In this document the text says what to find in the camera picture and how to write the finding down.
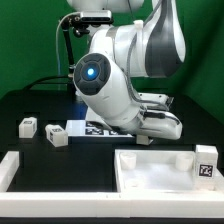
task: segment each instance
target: robot camera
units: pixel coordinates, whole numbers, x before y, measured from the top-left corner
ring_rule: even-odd
[[[80,22],[89,25],[112,24],[113,17],[109,10],[83,11],[80,13]]]

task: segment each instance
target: black table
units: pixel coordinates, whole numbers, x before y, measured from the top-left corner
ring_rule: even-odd
[[[184,129],[179,140],[154,139],[150,146],[136,146],[134,138],[69,137],[69,145],[55,148],[45,126],[85,118],[86,105],[66,91],[12,91],[0,100],[0,159],[7,151],[20,151],[20,167],[9,192],[116,192],[114,150],[194,150],[196,144],[215,145],[218,168],[224,169],[224,125],[186,96],[175,96],[171,112]],[[18,126],[25,117],[38,119],[32,139],[19,139]],[[223,223],[202,219],[0,219],[2,223]]]

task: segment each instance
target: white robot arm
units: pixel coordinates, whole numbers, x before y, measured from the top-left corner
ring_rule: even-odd
[[[96,7],[87,1],[68,0],[79,10],[86,7],[116,11],[123,4],[127,11],[131,5],[137,9],[143,4],[143,0],[99,0]],[[90,108],[87,119],[96,126],[120,133],[178,139],[182,124],[161,102],[164,95],[139,94],[130,81],[131,77],[170,77],[184,61],[185,43],[175,0],[152,3],[154,10],[146,21],[108,26],[94,34],[89,53],[76,65],[74,84]]]

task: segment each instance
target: white cube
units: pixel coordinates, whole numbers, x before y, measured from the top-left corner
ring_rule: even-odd
[[[33,138],[37,130],[37,119],[34,117],[24,118],[19,125],[20,138]]]
[[[215,146],[197,145],[194,166],[194,187],[214,190],[218,152]]]
[[[68,133],[59,125],[47,125],[46,128],[47,139],[54,145],[60,147],[68,145]]]

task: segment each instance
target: green backdrop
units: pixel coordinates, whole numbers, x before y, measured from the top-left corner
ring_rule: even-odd
[[[177,0],[186,40],[184,65],[169,79],[134,79],[138,90],[181,93],[224,123],[224,1]],[[57,74],[55,30],[58,18],[72,11],[66,0],[0,1],[0,97],[36,79]],[[145,19],[151,1],[135,13]],[[114,15],[115,25],[131,22],[129,14]],[[86,39],[73,41],[75,60],[86,51]],[[67,57],[60,39],[62,71]]]

